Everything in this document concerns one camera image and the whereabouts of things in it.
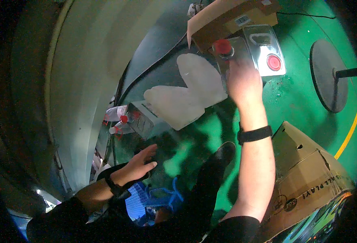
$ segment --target black wristband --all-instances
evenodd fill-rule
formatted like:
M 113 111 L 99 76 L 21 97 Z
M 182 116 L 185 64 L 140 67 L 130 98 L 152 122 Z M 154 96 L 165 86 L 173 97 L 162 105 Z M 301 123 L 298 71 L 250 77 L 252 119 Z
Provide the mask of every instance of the black wristband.
M 245 142 L 253 142 L 257 140 L 261 140 L 264 138 L 267 138 L 269 136 L 272 136 L 272 128 L 270 126 L 266 126 L 263 128 L 255 129 L 253 131 L 243 131 L 242 128 L 240 128 L 238 132 L 238 142 L 240 145 L 243 145 Z
M 104 180 L 106 181 L 107 185 L 110 187 L 111 193 L 114 195 L 114 197 L 118 198 L 123 194 L 124 191 L 126 191 L 126 189 L 124 189 L 123 187 L 115 184 L 111 180 L 111 174 L 107 174 L 104 177 Z

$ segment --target metal rod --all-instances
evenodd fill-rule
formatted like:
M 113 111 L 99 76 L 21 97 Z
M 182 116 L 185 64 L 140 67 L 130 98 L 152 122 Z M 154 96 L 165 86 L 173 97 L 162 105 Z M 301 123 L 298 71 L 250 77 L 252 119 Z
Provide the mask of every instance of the metal rod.
M 335 83 L 338 83 L 340 78 L 355 77 L 355 76 L 357 76 L 357 68 L 336 71 Z

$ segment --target black sleeve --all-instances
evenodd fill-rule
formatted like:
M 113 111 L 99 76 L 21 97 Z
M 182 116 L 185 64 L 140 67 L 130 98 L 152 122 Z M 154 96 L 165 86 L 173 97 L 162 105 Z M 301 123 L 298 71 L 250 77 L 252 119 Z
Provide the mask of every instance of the black sleeve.
M 251 242 L 259 228 L 259 221 L 250 216 L 237 216 L 221 221 L 203 241 Z
M 31 242 L 80 242 L 88 221 L 87 211 L 76 197 L 57 205 L 27 224 Z

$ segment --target hand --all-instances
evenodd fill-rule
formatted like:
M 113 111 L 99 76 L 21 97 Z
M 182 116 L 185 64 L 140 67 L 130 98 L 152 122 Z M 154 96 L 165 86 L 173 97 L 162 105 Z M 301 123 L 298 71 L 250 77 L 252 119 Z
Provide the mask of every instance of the hand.
M 227 90 L 240 111 L 262 103 L 262 78 L 250 59 L 230 60 Z
M 127 182 L 142 178 L 147 172 L 156 167 L 157 162 L 145 164 L 156 155 L 157 144 L 153 144 L 143 149 L 141 152 L 127 163 L 125 167 L 111 174 L 113 182 L 119 186 L 124 186 Z

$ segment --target green floor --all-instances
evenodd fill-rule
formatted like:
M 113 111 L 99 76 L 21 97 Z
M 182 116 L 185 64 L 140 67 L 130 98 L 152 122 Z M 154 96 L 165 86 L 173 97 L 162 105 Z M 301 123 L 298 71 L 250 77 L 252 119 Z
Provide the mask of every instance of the green floor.
M 293 2 L 280 0 L 283 12 L 301 12 L 334 16 L 322 0 Z M 264 87 L 263 101 L 273 131 L 287 120 L 335 155 L 346 139 L 357 114 L 357 78 L 349 79 L 346 107 L 338 114 L 331 114 L 321 105 L 315 92 L 309 68 L 309 51 L 312 44 L 321 38 L 333 43 L 347 68 L 357 67 L 351 44 L 337 19 L 312 18 L 299 15 L 278 15 L 279 24 L 274 26 L 285 58 L 287 74 L 269 79 Z M 171 187 L 172 179 L 180 175 L 178 187 L 189 190 L 196 182 L 201 163 L 223 142 L 234 141 L 239 130 L 239 116 L 230 100 L 206 109 L 196 122 L 180 131 L 170 131 L 148 140 L 157 143 L 158 166 L 148 179 L 152 187 Z M 117 160 L 128 161 L 133 149 L 140 143 L 134 134 L 125 135 L 116 141 Z M 218 192 L 214 223 L 232 207 L 237 193 L 236 176 L 239 168 L 240 150 L 225 173 L 225 182 Z M 339 162 L 357 181 L 357 125 Z

